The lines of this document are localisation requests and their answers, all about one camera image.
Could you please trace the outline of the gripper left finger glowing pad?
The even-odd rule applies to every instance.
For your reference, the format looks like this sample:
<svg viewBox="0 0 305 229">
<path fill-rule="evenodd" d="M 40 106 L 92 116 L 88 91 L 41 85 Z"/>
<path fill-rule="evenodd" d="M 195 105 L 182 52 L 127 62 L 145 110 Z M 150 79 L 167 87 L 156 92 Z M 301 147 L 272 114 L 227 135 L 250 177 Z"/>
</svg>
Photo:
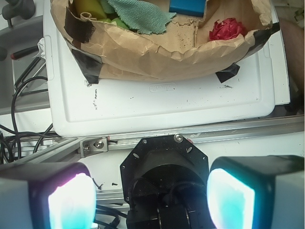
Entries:
<svg viewBox="0 0 305 229">
<path fill-rule="evenodd" d="M 96 188 L 83 163 L 0 167 L 2 229 L 89 229 L 95 211 Z"/>
</svg>

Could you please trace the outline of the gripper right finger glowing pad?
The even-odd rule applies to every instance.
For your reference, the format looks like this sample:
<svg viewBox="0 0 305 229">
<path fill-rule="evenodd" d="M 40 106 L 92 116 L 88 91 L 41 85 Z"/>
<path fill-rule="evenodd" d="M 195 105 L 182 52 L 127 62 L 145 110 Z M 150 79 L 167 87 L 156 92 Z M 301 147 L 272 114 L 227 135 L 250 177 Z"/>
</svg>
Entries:
<svg viewBox="0 0 305 229">
<path fill-rule="evenodd" d="M 218 229 L 303 229 L 305 159 L 221 156 L 211 165 L 207 202 Z"/>
</svg>

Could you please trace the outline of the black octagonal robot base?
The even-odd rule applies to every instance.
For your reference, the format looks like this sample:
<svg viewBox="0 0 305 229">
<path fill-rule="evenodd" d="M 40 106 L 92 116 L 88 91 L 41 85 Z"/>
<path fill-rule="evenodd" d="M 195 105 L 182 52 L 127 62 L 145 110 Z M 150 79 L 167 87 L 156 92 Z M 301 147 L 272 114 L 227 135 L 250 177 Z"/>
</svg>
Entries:
<svg viewBox="0 0 305 229">
<path fill-rule="evenodd" d="M 129 229 L 212 229 L 208 156 L 182 135 L 143 138 L 120 166 Z"/>
</svg>

